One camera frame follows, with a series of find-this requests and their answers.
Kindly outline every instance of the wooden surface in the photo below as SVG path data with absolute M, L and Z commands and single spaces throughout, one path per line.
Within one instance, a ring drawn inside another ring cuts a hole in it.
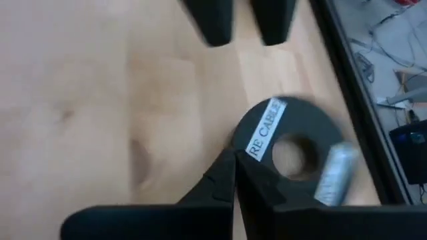
M 311 99 L 355 141 L 307 1 L 275 47 L 245 1 L 235 20 L 209 49 L 174 0 L 2 1 L 0 239 L 56 239 L 90 205 L 176 202 L 272 95 Z M 362 159 L 348 203 L 378 204 Z

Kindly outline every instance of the cable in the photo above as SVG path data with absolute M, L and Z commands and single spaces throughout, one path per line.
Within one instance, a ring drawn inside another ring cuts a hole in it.
M 404 7 L 400 7 L 399 10 L 395 11 L 394 13 L 390 14 L 389 16 L 383 18 L 380 22 L 378 22 L 377 24 L 375 24 L 375 28 L 377 28 L 378 26 L 381 26 L 383 24 L 385 24 L 385 22 L 403 14 L 404 12 L 406 12 L 409 8 L 413 7 L 414 3 L 410 2 L 407 6 Z
M 424 56 L 426 56 L 426 57 L 427 57 L 427 51 L 426 51 L 426 49 L 424 48 L 423 44 L 421 43 L 421 40 L 420 40 L 420 38 L 419 38 L 418 34 L 416 34 L 416 27 L 412 24 L 411 20 L 409 20 L 409 18 L 407 18 L 406 16 L 405 16 L 405 19 L 406 19 L 406 21 L 408 22 L 408 24 L 409 24 L 409 25 L 410 25 L 410 27 L 411 27 L 411 32 L 410 32 L 410 34 L 409 34 L 409 36 L 408 36 L 408 40 L 409 40 L 409 42 L 410 42 L 410 36 L 411 36 L 411 35 L 413 35 L 413 36 L 415 37 L 415 39 L 417 40 L 418 44 L 420 45 L 420 48 L 421 48 L 422 52 L 424 53 Z M 424 20 L 423 22 L 419 23 L 419 24 L 417 25 L 417 27 L 421 26 L 421 25 L 422 25 L 422 24 L 424 24 L 424 22 L 426 22 L 426 21 L 427 21 L 427 20 Z
M 405 86 L 405 84 L 407 84 L 409 81 L 411 81 L 411 80 L 413 80 L 415 77 L 417 77 L 417 76 L 419 76 L 419 75 L 421 75 L 421 74 L 423 74 L 423 73 L 425 73 L 425 72 L 427 72 L 427 70 L 424 70 L 424 71 L 422 71 L 422 72 L 419 72 L 419 73 L 417 73 L 417 74 L 415 74 L 415 75 L 413 75 L 413 76 L 411 76 L 410 78 L 408 78 L 408 80 L 404 80 L 403 79 L 403 76 L 404 76 L 404 74 L 405 73 L 403 73 L 403 75 L 402 75 L 402 83 L 400 84 L 400 86 L 399 86 L 399 88 L 398 88 L 398 90 L 397 90 L 397 92 L 396 92 L 396 94 L 394 95 L 394 96 L 397 96 L 397 94 L 399 94 L 399 92 L 400 92 L 400 90 L 403 88 L 403 86 Z M 398 110 L 397 110 L 397 108 L 395 108 L 394 107 L 394 118 L 395 118 L 395 120 L 396 120 L 396 123 L 397 123 L 397 125 L 398 125 L 398 127 L 400 127 L 400 118 L 399 118 L 399 116 L 398 116 Z
M 406 7 L 406 8 L 404 8 L 404 10 L 403 11 L 399 11 L 399 12 L 397 12 L 397 13 L 393 13 L 393 14 L 391 14 L 391 15 L 389 15 L 388 17 L 386 17 L 385 19 L 391 19 L 391 18 L 394 18 L 394 17 L 396 17 L 396 16 L 399 16 L 399 15 L 401 15 L 401 14 L 403 14 L 406 10 L 408 10 L 408 7 Z M 412 63 L 410 64 L 410 65 L 405 65 L 404 63 L 401 63 L 401 62 L 399 62 L 397 59 L 395 59 L 391 54 L 389 54 L 389 52 L 387 52 L 386 50 L 385 50 L 385 48 L 381 45 L 381 43 L 379 42 L 379 40 L 377 39 L 377 37 L 376 37 L 376 29 L 377 29 L 377 27 L 376 26 L 379 26 L 379 25 L 381 25 L 381 24 L 383 24 L 385 22 L 385 20 L 383 19 L 381 22 L 379 22 L 378 24 L 376 24 L 374 27 L 371 27 L 371 26 L 368 26 L 368 33 L 369 33 L 369 35 L 371 36 L 371 38 L 372 38 L 372 42 L 373 43 L 376 43 L 378 46 L 379 46 L 379 48 L 382 50 L 382 52 L 389 58 L 389 59 L 391 59 L 393 62 L 395 62 L 396 64 L 398 64 L 398 65 L 400 65 L 400 66 L 402 66 L 402 67 L 406 67 L 406 68 L 411 68 L 411 67 L 413 67 L 413 66 L 415 66 L 415 52 L 414 52 L 414 47 L 412 46 L 412 42 L 411 42 L 411 40 L 410 40 L 410 36 L 411 36 L 411 34 L 412 34 L 412 31 L 408 34 L 408 45 L 409 45 L 409 48 L 410 48 L 410 50 L 411 50 L 411 56 L 412 56 Z
M 424 1 L 419 2 L 419 6 L 421 6 L 422 10 L 425 12 L 425 14 L 427 15 L 427 9 L 425 8 L 425 6 L 423 6 Z
M 424 188 L 424 184 L 420 184 L 420 203 L 425 205 L 424 201 L 422 200 L 422 197 L 424 194 L 426 194 L 426 189 Z
M 372 30 L 372 29 L 370 28 L 370 26 L 369 26 L 369 25 L 366 25 L 366 28 L 368 28 L 368 32 L 370 33 L 370 31 Z M 368 50 L 367 52 L 365 52 L 365 53 L 362 53 L 363 51 L 366 51 L 365 49 L 363 49 L 363 50 L 359 50 L 357 53 L 367 55 L 367 54 L 369 54 L 370 52 L 372 52 L 372 50 L 374 50 L 374 38 L 371 36 L 371 43 L 370 43 L 370 48 L 369 48 L 369 50 Z

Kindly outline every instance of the black device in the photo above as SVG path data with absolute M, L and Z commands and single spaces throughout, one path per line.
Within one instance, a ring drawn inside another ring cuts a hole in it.
M 390 138 L 408 183 L 427 183 L 427 120 L 392 130 Z
M 274 167 L 272 147 L 283 134 L 314 144 L 318 168 L 309 179 L 291 181 Z M 236 185 L 249 240 L 426 238 L 414 231 L 427 226 L 426 208 L 330 207 L 316 197 L 330 150 L 342 141 L 334 122 L 308 101 L 267 99 L 245 114 L 230 146 L 178 203 L 90 207 L 65 220 L 61 239 L 232 239 Z M 334 198 L 342 203 L 344 196 Z
M 211 47 L 232 40 L 233 0 L 181 0 L 204 41 Z M 283 43 L 288 37 L 296 0 L 251 0 L 252 11 L 265 45 Z

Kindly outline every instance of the label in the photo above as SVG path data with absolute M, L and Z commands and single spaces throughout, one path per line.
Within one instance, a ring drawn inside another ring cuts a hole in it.
M 267 108 L 261 117 L 258 126 L 256 127 L 252 138 L 246 147 L 246 153 L 257 161 L 261 161 L 270 141 L 272 140 L 274 131 L 278 126 L 287 103 L 276 98 L 271 98 Z
M 331 148 L 314 198 L 327 206 L 337 206 L 349 187 L 358 151 L 351 143 L 339 143 Z

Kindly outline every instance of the tape roll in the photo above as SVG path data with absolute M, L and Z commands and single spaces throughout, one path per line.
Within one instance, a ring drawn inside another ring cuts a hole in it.
M 305 181 L 296 181 L 300 189 L 314 194 L 331 148 L 344 141 L 339 127 L 319 107 L 295 97 L 273 97 L 252 107 L 239 122 L 232 138 L 235 150 L 246 151 L 279 174 L 273 163 L 274 143 L 283 135 L 309 139 L 316 149 L 317 168 Z

